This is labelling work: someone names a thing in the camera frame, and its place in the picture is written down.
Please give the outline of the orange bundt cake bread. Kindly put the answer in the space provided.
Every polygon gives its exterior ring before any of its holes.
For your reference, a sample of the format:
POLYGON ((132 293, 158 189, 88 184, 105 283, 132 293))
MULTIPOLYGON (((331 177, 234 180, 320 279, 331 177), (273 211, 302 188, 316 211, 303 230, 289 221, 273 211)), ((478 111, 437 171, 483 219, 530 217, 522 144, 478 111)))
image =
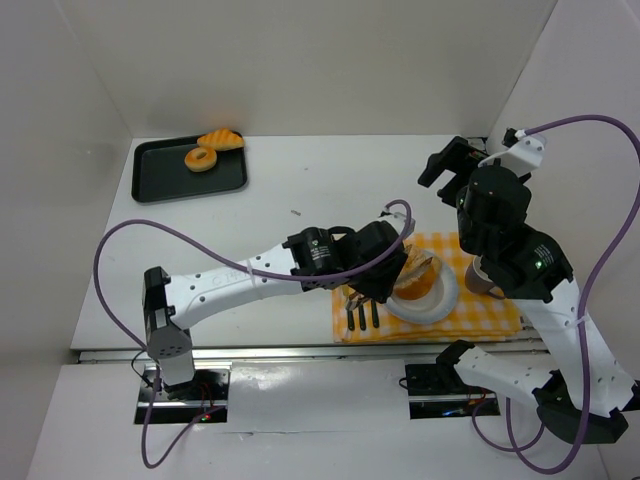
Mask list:
POLYGON ((402 300, 418 300, 426 296, 434 286, 438 276, 431 267, 431 257, 416 245, 405 248, 407 260, 397 278, 393 294, 402 300))

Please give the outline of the long baguette bread roll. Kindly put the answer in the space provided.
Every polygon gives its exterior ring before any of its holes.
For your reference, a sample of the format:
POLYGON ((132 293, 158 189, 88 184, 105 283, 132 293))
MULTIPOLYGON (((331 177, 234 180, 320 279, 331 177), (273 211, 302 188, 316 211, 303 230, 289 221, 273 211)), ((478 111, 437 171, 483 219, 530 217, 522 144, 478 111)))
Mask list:
POLYGON ((442 270, 442 261, 439 257, 437 256, 432 256, 431 257, 431 267, 433 269, 433 272, 436 276, 438 276, 442 270))

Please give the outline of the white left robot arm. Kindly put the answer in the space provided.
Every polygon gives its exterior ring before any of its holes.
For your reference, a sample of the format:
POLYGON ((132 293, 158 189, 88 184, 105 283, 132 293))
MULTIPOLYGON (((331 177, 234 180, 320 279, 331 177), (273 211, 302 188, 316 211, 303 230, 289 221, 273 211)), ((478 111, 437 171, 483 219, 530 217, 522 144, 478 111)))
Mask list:
POLYGON ((384 214, 359 230, 306 228, 236 268, 189 275, 147 270, 142 300, 147 354, 159 368, 163 389, 172 399, 186 399, 204 385, 190 330, 220 312, 343 286, 385 302, 408 258, 403 241, 411 231, 404 220, 384 214))

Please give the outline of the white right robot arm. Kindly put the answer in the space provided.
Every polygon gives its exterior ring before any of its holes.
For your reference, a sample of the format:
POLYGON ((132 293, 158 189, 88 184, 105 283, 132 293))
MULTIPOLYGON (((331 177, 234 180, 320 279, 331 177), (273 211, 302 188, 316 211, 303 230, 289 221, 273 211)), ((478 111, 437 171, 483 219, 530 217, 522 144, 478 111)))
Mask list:
POLYGON ((418 179, 455 207, 461 249, 471 271, 494 283, 539 333, 556 367, 546 370, 502 360, 458 340, 436 359, 441 374, 458 377, 536 411, 542 425, 572 443, 613 444, 627 430, 623 414, 639 407, 639 383, 617 362, 587 311, 573 269, 559 244, 526 224, 531 192, 525 183, 540 165, 534 137, 489 156, 459 136, 428 158, 418 179))

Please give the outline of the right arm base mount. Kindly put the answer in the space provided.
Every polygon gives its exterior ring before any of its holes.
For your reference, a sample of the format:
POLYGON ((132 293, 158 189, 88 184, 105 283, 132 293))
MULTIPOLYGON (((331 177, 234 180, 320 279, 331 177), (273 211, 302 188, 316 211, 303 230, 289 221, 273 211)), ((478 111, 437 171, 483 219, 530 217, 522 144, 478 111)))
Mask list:
POLYGON ((398 380, 408 395, 411 420, 471 417, 476 407, 479 416, 499 416, 494 392, 463 383, 435 363, 406 364, 398 380))

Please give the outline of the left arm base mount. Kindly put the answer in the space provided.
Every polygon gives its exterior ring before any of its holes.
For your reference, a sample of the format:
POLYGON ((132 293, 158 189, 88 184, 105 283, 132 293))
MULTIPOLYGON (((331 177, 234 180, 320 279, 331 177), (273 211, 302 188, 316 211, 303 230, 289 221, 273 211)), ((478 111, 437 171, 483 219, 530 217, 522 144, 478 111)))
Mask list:
MULTIPOLYGON (((134 355, 130 367, 140 380, 134 423, 142 425, 154 393, 156 369, 143 352, 134 355)), ((194 382, 178 393, 170 393, 169 388, 161 384, 153 402, 150 425, 188 424, 194 417, 198 417, 200 424, 227 422, 231 364, 196 364, 195 373, 194 382)))

